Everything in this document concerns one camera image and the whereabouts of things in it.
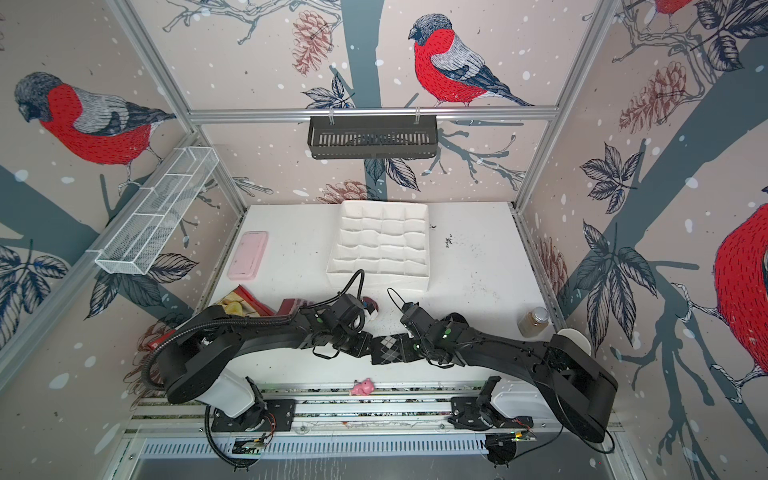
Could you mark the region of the black grey argyle sock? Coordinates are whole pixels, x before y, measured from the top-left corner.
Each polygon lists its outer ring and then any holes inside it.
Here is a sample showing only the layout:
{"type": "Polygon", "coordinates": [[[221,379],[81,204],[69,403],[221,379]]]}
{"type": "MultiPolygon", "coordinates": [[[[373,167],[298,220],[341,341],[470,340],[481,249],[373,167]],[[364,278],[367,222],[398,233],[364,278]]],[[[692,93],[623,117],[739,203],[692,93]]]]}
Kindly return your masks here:
{"type": "Polygon", "coordinates": [[[372,365],[412,363],[424,358],[420,344],[407,333],[373,337],[366,348],[372,365]]]}

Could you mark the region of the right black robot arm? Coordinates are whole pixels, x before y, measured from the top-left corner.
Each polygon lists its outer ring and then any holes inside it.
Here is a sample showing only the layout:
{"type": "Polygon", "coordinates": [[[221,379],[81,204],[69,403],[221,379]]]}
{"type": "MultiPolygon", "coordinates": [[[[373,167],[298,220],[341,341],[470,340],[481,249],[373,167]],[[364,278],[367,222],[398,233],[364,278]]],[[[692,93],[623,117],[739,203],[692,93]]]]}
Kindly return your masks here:
{"type": "Polygon", "coordinates": [[[432,318],[419,304],[402,307],[401,324],[438,365],[477,366],[535,386],[557,420],[584,441],[602,443],[618,390],[614,377],[570,338],[507,339],[471,327],[461,315],[432,318]]]}

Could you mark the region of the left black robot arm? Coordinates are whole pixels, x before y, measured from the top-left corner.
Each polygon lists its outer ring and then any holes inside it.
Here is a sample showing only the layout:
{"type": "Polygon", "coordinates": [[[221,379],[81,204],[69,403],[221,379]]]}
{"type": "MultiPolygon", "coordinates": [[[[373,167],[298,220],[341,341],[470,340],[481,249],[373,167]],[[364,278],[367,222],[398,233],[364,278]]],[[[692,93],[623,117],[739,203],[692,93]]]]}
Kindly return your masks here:
{"type": "Polygon", "coordinates": [[[369,297],[339,294],[288,315],[241,317],[211,306],[161,338],[147,357],[141,381],[171,404],[192,400],[240,423],[265,409],[255,381],[228,369],[241,356],[277,349],[332,346],[336,354],[368,355],[365,323],[378,313],[369,297]]]}

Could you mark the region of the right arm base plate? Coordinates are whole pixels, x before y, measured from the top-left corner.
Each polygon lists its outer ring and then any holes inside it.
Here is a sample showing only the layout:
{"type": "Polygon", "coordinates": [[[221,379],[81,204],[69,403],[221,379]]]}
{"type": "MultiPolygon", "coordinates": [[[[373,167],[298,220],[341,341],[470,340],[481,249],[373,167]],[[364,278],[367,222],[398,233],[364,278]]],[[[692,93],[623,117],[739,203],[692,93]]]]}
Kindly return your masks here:
{"type": "Polygon", "coordinates": [[[505,417],[492,406],[492,392],[501,380],[500,376],[489,377],[477,397],[452,397],[448,423],[456,429],[475,432],[503,428],[520,428],[530,431],[534,426],[532,417],[505,417]]]}

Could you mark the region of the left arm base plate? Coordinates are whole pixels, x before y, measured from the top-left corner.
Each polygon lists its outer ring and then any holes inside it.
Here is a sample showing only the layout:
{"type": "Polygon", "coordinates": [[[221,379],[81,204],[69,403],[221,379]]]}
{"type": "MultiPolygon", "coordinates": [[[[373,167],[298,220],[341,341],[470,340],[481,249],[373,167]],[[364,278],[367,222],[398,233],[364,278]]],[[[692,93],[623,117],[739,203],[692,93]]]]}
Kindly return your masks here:
{"type": "Polygon", "coordinates": [[[296,405],[293,399],[262,400],[237,418],[230,418],[215,409],[211,428],[216,433],[288,432],[296,405]]]}

